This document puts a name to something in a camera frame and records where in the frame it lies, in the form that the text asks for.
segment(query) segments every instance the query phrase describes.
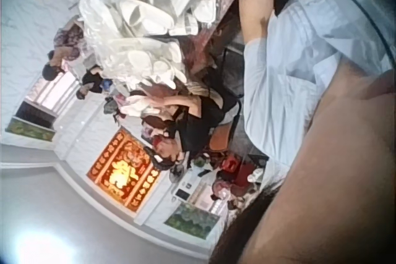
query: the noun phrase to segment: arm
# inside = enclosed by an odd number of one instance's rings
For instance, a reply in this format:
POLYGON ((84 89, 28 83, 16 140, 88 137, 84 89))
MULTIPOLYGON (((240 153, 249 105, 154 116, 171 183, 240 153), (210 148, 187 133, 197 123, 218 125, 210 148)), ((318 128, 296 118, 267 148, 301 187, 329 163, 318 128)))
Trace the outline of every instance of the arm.
POLYGON ((242 34, 245 44, 267 37, 268 22, 273 10, 273 0, 239 0, 242 34))
POLYGON ((201 117, 201 104, 199 96, 171 96, 164 98, 164 105, 182 105, 188 107, 188 113, 201 117))
POLYGON ((195 117, 201 117, 202 115, 199 96, 170 96, 164 98, 151 97, 149 100, 150 105, 154 108, 169 105, 181 105, 187 106, 189 108, 188 113, 195 117))
POLYGON ((92 68, 90 70, 90 72, 91 72, 91 74, 99 74, 101 76, 102 69, 99 66, 97 66, 97 67, 92 68))

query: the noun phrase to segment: fabric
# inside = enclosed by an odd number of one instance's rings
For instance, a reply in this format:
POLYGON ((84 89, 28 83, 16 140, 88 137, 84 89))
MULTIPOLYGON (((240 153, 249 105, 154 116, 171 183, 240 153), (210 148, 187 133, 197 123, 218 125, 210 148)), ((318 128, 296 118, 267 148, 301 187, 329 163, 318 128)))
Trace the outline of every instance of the fabric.
MULTIPOLYGON (((358 2, 395 56, 390 4, 358 2)), ((246 132, 270 160, 288 167, 342 57, 370 75, 391 68, 378 34, 350 0, 291 0, 278 17, 271 16, 268 38, 251 41, 244 56, 246 132)))
POLYGON ((87 73, 82 77, 81 81, 82 85, 93 83, 93 87, 90 89, 91 92, 102 93, 103 89, 101 87, 101 83, 103 79, 99 74, 92 74, 90 71, 87 71, 87 73))
POLYGON ((209 142, 209 132, 224 118, 224 112, 210 98, 200 96, 201 117, 185 113, 177 123, 183 151, 190 151, 195 155, 202 151, 209 142))
POLYGON ((110 99, 103 106, 104 114, 114 114, 118 110, 117 102, 110 97, 110 99))
POLYGON ((199 82, 190 81, 186 84, 188 91, 193 95, 209 97, 213 99, 219 108, 223 108, 223 98, 215 90, 201 85, 199 82))
POLYGON ((59 29, 54 37, 54 48, 67 46, 72 48, 72 52, 68 57, 63 59, 67 61, 76 60, 80 56, 79 43, 84 39, 84 31, 77 25, 67 31, 59 29))

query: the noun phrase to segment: man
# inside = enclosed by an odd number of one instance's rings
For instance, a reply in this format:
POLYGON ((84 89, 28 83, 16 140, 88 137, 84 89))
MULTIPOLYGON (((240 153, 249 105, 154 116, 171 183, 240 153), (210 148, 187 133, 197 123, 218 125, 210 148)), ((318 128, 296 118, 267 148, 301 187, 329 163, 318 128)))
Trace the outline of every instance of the man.
POLYGON ((271 161, 291 166, 340 64, 363 75, 392 67, 394 13, 379 9, 386 1, 289 0, 279 9, 279 0, 239 0, 245 129, 271 161))
POLYGON ((280 189, 236 218, 210 264, 395 262, 395 75, 316 115, 280 189))
POLYGON ((43 78, 48 81, 54 80, 62 71, 62 60, 73 61, 80 56, 79 43, 84 39, 82 22, 77 21, 78 15, 55 35, 54 50, 48 53, 48 63, 43 69, 43 78))

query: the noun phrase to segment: table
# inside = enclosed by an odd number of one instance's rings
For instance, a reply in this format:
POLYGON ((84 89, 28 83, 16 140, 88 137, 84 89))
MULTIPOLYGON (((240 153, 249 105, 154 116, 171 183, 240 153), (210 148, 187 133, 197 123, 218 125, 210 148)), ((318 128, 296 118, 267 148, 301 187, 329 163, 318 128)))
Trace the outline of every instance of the table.
POLYGON ((228 9, 235 0, 220 0, 217 11, 217 18, 208 27, 202 28, 196 36, 188 36, 180 39, 184 53, 184 63, 192 74, 196 74, 208 65, 207 46, 215 33, 220 22, 228 12, 228 9))

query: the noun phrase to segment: black strap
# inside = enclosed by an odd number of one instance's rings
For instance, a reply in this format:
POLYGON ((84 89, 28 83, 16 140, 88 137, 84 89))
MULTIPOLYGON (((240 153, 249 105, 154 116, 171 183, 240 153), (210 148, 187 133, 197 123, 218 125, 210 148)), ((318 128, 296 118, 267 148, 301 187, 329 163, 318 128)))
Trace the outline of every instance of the black strap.
POLYGON ((388 42, 386 41, 385 37, 379 30, 377 24, 374 22, 374 20, 370 17, 368 12, 363 8, 363 6, 357 1, 357 0, 352 0, 353 3, 356 4, 357 7, 362 11, 362 13, 366 16, 366 18, 369 20, 370 24, 374 28, 374 30, 377 32, 379 39, 382 41, 382 44, 384 45, 386 54, 390 60, 390 63, 392 63, 393 68, 396 69, 396 61, 395 58, 393 57, 392 50, 390 49, 390 46, 388 45, 388 42))

